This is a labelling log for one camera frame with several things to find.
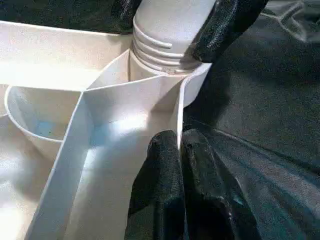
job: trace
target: gloved finger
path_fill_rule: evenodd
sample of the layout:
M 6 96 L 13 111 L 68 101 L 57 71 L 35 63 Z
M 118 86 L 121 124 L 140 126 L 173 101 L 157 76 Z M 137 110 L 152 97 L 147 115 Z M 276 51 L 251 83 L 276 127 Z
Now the gloved finger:
M 193 44 L 193 57 L 203 63 L 214 63 L 255 22 L 267 2 L 268 0 L 217 0 Z
M 125 239 L 182 240 L 185 200 L 177 148 L 171 131 L 155 135 L 136 176 L 130 199 Z
M 114 22 L 116 32 L 131 33 L 133 28 L 133 19 L 142 0 L 115 0 L 111 17 Z

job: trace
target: white plastic part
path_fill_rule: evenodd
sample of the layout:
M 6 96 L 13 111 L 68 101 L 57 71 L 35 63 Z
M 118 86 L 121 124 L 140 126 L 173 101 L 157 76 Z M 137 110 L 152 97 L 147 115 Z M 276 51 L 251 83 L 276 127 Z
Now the white plastic part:
M 126 84 L 155 76 L 165 76 L 172 81 L 179 81 L 187 75 L 169 75 L 154 70 L 144 65 L 135 54 L 128 49 L 119 57 L 110 62 L 102 71 L 99 77 L 88 87 L 96 89 L 106 86 Z
M 2 240 L 25 239 L 48 180 L 47 161 L 10 121 L 0 116 L 0 229 Z
M 215 0 L 142 0 L 133 19 L 134 53 L 158 71 L 193 71 L 200 62 L 188 48 L 214 4 Z
M 12 122 L 53 161 L 79 95 L 76 91 L 11 86 L 4 103 Z
M 8 85 L 0 84 L 0 118 L 4 115 L 7 115 L 7 111 L 5 108 L 5 94 L 6 94 L 7 88 L 8 88 Z
M 131 35 L 0 21 L 0 84 L 83 91 Z

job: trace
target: plastic compartment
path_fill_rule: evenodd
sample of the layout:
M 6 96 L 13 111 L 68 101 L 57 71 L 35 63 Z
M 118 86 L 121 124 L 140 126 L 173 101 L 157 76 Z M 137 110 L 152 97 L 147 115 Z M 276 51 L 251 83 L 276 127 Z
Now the plastic compartment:
M 88 87 L 97 89 L 106 86 L 125 84 L 154 76 L 166 76 L 173 81 L 182 80 L 187 75 L 169 75 L 159 72 L 142 64 L 132 50 L 128 49 L 119 57 L 110 62 L 102 71 L 99 77 Z
M 7 85 L 0 84 L 1 239 L 23 240 L 47 182 L 52 162 L 44 161 L 5 109 Z
M 1 83 L 85 90 L 130 48 L 131 35 L 0 21 Z
M 179 144 L 183 107 L 196 98 L 209 67 L 183 83 L 155 76 L 83 92 L 26 239 L 123 239 L 149 141 L 173 130 Z
M 11 86 L 5 107 L 23 134 L 46 158 L 54 160 L 79 96 L 76 91 Z

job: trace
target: black fabric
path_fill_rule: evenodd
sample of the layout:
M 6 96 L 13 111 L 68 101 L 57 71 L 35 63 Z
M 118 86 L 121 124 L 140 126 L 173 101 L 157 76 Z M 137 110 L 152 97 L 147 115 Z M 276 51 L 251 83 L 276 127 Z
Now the black fabric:
M 212 66 L 184 124 L 206 123 L 320 176 L 319 3 L 271 0 Z
M 150 142 L 125 239 L 320 239 L 319 176 L 203 123 L 185 126 L 181 162 L 175 139 Z
M 129 34 L 141 0 L 2 0 L 0 20 Z

